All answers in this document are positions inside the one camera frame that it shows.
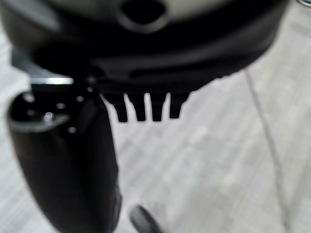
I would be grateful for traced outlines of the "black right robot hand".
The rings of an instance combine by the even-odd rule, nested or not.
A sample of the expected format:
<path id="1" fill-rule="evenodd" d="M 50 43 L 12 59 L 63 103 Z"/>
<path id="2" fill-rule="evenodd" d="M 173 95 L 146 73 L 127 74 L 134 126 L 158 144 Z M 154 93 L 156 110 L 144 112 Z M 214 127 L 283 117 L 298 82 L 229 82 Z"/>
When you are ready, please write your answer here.
<path id="1" fill-rule="evenodd" d="M 39 209 L 59 233 L 112 233 L 122 205 L 106 104 L 121 123 L 178 119 L 191 93 L 273 44 L 286 0 L 3 0 L 11 64 L 30 77 L 6 124 Z"/>

